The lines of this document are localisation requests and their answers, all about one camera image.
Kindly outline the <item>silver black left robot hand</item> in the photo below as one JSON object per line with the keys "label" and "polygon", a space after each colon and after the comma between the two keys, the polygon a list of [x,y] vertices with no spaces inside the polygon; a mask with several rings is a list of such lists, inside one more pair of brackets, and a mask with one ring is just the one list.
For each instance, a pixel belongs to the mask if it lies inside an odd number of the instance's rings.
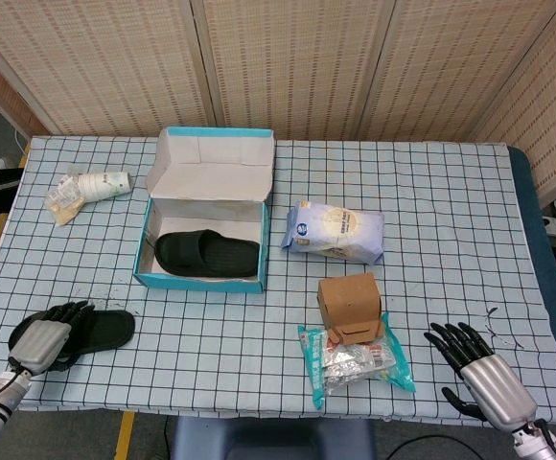
{"label": "silver black left robot hand", "polygon": [[94,309],[93,304],[84,300],[54,306],[43,312],[30,323],[10,350],[8,363],[11,369],[31,376],[43,374]]}

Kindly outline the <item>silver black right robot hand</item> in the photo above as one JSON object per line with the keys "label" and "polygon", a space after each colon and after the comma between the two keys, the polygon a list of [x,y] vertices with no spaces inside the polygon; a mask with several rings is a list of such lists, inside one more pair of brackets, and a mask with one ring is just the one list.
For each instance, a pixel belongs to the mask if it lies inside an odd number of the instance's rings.
{"label": "silver black right robot hand", "polygon": [[537,403],[502,356],[491,349],[470,325],[432,322],[424,337],[440,352],[469,390],[472,402],[461,400],[450,388],[442,394],[460,414],[488,422],[504,432],[534,422]]}

